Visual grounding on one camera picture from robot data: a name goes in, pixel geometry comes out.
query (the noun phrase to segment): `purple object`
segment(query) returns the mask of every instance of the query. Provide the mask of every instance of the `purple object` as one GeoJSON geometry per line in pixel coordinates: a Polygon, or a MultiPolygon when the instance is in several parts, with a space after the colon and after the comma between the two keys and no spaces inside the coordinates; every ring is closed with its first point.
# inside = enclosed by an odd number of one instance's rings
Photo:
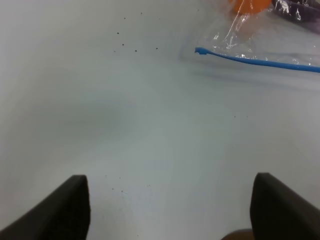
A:
{"type": "Polygon", "coordinates": [[[320,3],[316,0],[272,0],[272,4],[277,15],[320,33],[320,3]]]}

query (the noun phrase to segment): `brown object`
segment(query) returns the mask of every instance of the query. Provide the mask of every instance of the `brown object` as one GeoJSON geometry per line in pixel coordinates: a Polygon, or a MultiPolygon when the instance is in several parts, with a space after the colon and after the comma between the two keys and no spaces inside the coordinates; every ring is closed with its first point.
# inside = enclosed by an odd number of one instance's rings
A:
{"type": "Polygon", "coordinates": [[[254,240],[254,234],[252,230],[235,231],[222,238],[222,240],[254,240]]]}

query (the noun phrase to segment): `white table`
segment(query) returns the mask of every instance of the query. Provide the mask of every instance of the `white table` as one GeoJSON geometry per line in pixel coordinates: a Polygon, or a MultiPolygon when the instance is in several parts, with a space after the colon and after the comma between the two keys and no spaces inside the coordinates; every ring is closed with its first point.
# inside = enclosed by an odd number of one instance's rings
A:
{"type": "Polygon", "coordinates": [[[320,207],[319,75],[194,55],[207,10],[0,3],[0,228],[73,174],[89,181],[89,240],[248,228],[257,172],[320,207]]]}

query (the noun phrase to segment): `plastic bag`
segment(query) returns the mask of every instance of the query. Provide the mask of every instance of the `plastic bag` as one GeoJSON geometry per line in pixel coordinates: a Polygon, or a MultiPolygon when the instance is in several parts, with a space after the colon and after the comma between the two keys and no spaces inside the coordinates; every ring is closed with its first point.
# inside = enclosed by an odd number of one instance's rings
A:
{"type": "Polygon", "coordinates": [[[216,0],[195,51],[320,73],[318,0],[216,0]]]}

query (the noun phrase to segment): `orange object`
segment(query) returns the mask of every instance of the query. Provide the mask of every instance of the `orange object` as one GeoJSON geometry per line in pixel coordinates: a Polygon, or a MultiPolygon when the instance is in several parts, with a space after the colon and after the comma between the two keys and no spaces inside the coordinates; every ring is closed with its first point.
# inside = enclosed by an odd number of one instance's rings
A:
{"type": "Polygon", "coordinates": [[[272,0],[228,0],[233,3],[233,11],[240,14],[257,14],[269,7],[272,0]]]}

